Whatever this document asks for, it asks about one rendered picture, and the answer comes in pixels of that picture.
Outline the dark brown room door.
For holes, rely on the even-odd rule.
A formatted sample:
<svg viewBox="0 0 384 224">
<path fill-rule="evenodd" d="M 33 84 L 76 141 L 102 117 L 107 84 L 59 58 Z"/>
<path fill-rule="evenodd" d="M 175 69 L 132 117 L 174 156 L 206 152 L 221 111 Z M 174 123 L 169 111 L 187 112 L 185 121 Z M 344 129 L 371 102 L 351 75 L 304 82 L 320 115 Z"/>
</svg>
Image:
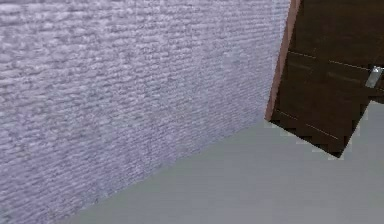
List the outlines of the dark brown room door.
<svg viewBox="0 0 384 224">
<path fill-rule="evenodd" d="M 370 102 L 384 104 L 384 0 L 292 0 L 268 121 L 339 158 Z"/>
</svg>

